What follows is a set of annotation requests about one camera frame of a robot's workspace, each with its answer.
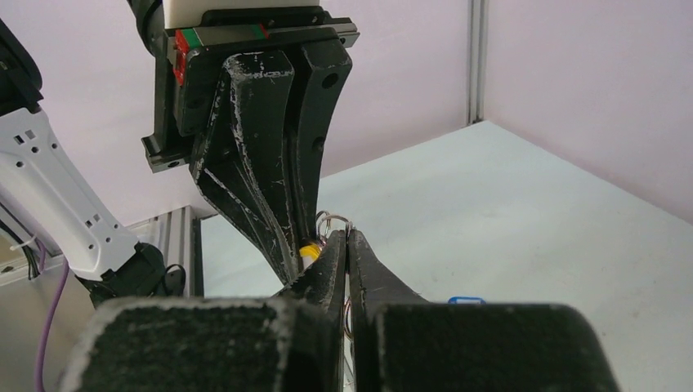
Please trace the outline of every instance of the metal wire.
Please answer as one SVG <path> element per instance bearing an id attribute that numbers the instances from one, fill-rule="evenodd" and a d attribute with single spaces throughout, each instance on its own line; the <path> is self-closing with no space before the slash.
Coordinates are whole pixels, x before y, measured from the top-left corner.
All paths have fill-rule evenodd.
<path id="1" fill-rule="evenodd" d="M 326 214 L 320 221 L 318 221 L 318 230 L 317 230 L 318 233 L 320 232 L 320 228 L 322 227 L 322 225 L 323 225 L 325 222 L 328 222 L 328 229 L 329 229 L 329 222 L 330 222 L 332 219 L 336 219 L 336 220 L 338 220 L 338 221 L 344 222 L 344 224 L 346 225 L 346 231 L 347 231 L 347 233 L 349 232 L 349 230 L 351 230 L 351 229 L 354 228 L 354 224 L 351 223 L 351 220 L 348 220 L 348 219 L 345 218 L 344 216 L 336 215 L 336 214 L 328 214 L 328 215 Z"/>
<path id="2" fill-rule="evenodd" d="M 354 340 L 354 333 L 351 331 L 351 297 L 344 304 L 344 333 L 347 339 Z"/>

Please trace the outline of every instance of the purple cable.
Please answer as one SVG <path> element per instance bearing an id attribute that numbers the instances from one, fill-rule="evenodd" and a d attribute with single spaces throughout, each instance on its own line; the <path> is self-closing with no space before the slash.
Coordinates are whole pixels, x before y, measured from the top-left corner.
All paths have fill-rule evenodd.
<path id="1" fill-rule="evenodd" d="M 36 245 L 38 245 L 38 250 L 41 251 L 41 256 L 38 259 L 38 273 L 42 274 L 43 270 L 46 266 L 46 255 L 47 255 L 47 250 L 46 246 L 43 245 L 40 239 L 36 238 Z"/>
<path id="2" fill-rule="evenodd" d="M 41 335 L 41 340 L 38 342 L 38 352 L 36 353 L 36 364 L 34 366 L 34 388 L 36 392 L 46 392 L 43 388 L 43 363 L 46 360 L 46 347 L 48 346 L 48 335 L 51 333 L 51 324 L 53 323 L 53 316 L 56 315 L 56 309 L 58 308 L 58 301 L 60 301 L 60 296 L 63 293 L 65 284 L 67 283 L 67 277 L 69 275 L 69 265 L 67 260 L 63 261 L 63 276 L 60 278 L 58 283 L 58 288 L 56 289 L 56 294 L 53 296 L 53 302 L 51 307 L 48 309 L 48 315 L 46 316 L 46 323 L 43 324 L 43 332 Z"/>

